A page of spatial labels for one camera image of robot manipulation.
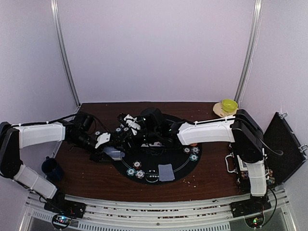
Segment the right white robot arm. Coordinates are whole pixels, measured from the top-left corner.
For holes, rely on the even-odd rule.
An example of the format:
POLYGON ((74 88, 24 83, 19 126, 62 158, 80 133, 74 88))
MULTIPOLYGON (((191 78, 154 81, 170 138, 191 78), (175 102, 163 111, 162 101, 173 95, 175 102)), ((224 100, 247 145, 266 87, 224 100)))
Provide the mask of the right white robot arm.
POLYGON ((247 209, 257 212, 265 205, 267 175, 265 173, 265 153, 267 145, 263 132, 245 110, 225 118, 195 121, 171 120, 158 108, 147 108, 139 116, 129 114, 118 116, 120 126, 115 129, 125 153, 134 153, 146 145, 156 148, 160 143, 167 151, 180 149, 182 154, 197 155, 193 144, 207 142, 229 142, 245 162, 250 177, 250 193, 247 209))

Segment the black white chip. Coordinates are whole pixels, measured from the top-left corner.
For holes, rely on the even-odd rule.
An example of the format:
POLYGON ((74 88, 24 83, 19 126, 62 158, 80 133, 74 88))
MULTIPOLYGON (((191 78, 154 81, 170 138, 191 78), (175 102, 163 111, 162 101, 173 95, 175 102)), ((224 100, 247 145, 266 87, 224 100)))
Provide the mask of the black white chip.
POLYGON ((134 161, 132 165, 135 169, 141 168, 141 162, 140 161, 134 161))
POLYGON ((189 154, 191 152, 191 149, 186 147, 183 149, 183 151, 186 153, 186 154, 189 154))

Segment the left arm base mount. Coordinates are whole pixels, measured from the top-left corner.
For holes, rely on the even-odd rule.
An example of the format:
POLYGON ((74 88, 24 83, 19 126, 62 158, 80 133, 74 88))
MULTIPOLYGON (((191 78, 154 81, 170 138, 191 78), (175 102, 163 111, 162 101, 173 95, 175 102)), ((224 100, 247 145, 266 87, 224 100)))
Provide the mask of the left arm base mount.
POLYGON ((44 209, 57 214, 63 214, 72 218, 83 218, 86 204, 65 199, 64 194, 55 195, 47 199, 44 209))

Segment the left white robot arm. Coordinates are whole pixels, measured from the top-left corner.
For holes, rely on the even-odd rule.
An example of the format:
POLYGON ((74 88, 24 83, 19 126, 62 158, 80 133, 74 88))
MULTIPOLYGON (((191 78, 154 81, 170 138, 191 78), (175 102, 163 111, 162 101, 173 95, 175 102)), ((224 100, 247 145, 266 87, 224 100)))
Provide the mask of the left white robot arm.
POLYGON ((69 202, 57 195, 57 187, 24 165, 20 159, 20 150, 37 144, 67 141, 90 152, 94 162, 120 161, 125 154, 112 147, 112 134, 105 132, 94 137, 87 132, 96 119, 93 115, 79 113, 46 122, 34 122, 12 125, 2 122, 0 125, 0 174, 12 179, 40 196, 51 199, 50 205, 59 214, 69 210, 69 202))

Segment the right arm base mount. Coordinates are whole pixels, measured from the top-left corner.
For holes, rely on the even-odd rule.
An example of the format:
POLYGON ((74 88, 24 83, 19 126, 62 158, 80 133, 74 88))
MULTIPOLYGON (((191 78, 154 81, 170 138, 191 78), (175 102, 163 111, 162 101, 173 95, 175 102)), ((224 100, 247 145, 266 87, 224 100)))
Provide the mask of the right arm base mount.
POLYGON ((247 216, 254 213, 262 213, 271 209, 268 193, 264 196, 252 196, 249 199, 230 203, 231 212, 234 218, 247 216))

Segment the grey card deck box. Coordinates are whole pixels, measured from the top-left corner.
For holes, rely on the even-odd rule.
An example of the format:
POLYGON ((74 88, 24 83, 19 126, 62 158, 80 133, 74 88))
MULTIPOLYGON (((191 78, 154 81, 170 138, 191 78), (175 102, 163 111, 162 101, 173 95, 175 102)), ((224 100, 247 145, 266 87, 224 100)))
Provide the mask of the grey card deck box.
POLYGON ((107 154, 114 161, 121 161, 125 157, 125 153, 114 147, 104 147, 103 152, 107 154))

